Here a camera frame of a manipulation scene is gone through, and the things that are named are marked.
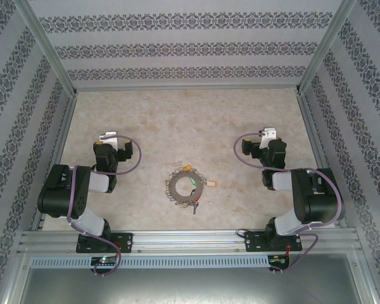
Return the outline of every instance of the yellow key tag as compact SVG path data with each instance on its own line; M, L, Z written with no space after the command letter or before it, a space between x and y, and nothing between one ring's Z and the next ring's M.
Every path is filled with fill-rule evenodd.
M208 181L205 182L205 185L207 187L217 187L218 186L218 182L214 182L212 180L208 180Z

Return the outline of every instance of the key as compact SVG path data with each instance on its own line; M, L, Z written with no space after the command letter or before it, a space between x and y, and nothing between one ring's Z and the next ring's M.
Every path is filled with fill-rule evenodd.
M196 214L196 209L197 209L197 207L198 207L198 202L195 203L195 204L193 205L193 208L194 208L194 210L193 210L193 215Z

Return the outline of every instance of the perforated metal strip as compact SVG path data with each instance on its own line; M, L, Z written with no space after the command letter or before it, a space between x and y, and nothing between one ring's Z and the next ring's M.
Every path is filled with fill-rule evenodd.
M45 256L32 259L33 269L87 269L88 256ZM248 268L269 267L267 255L228 256L124 256L123 269L194 269L194 268Z

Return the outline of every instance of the patterned wallpaper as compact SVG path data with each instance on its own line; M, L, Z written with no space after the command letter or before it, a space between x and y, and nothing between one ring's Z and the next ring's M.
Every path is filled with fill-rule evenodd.
M299 83L341 0L30 1L77 89Z
M380 0L357 1L305 96L380 295Z
M70 99L10 0L0 0L0 287L29 230Z

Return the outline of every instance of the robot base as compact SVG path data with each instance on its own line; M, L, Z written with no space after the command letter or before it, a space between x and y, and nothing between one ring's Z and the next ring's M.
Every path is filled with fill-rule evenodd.
M301 251L301 239L298 236L280 236L276 234L274 219L269 220L265 231L248 231L244 234L246 252Z
M109 240L116 244L121 253L131 253L132 249L132 233L112 233L110 225L104 220L104 230L101 235L102 238ZM117 251L113 246L110 246L93 237L84 236L79 234L76 245L77 253L116 253Z

